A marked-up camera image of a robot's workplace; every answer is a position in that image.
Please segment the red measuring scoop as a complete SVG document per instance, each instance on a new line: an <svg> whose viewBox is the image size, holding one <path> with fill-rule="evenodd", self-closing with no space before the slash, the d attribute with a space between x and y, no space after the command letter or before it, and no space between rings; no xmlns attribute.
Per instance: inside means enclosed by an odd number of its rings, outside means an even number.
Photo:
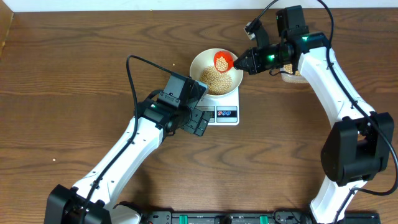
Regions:
<svg viewBox="0 0 398 224"><path fill-rule="evenodd" d="M213 62L217 71L225 73L233 68L234 61L230 52L222 50L215 53Z"/></svg>

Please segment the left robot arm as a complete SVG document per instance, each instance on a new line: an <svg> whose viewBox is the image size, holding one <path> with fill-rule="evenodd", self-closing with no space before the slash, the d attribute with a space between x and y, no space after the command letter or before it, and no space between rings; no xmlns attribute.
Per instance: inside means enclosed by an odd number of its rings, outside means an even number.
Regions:
<svg viewBox="0 0 398 224"><path fill-rule="evenodd" d="M140 223L141 213L117 199L144 160L177 129L203 135L210 115L197 104L205 94L154 90L137 102L125 132L102 160L72 188L57 185L51 191L44 222Z"/></svg>

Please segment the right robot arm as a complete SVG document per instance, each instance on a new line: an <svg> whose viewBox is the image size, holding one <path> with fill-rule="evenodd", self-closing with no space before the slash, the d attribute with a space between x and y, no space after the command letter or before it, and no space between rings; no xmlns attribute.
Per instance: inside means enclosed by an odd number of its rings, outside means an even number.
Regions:
<svg viewBox="0 0 398 224"><path fill-rule="evenodd" d="M280 42L271 44L259 18L245 26L257 45L234 61L234 67L250 75L282 73L291 65L313 88L331 131L321 151L325 178L310 209L316 223L338 223L345 210L365 185L384 171L389 159L397 159L392 146L394 120L377 113L347 79L335 57L332 35L310 32L301 6L281 9L276 14Z"/></svg>

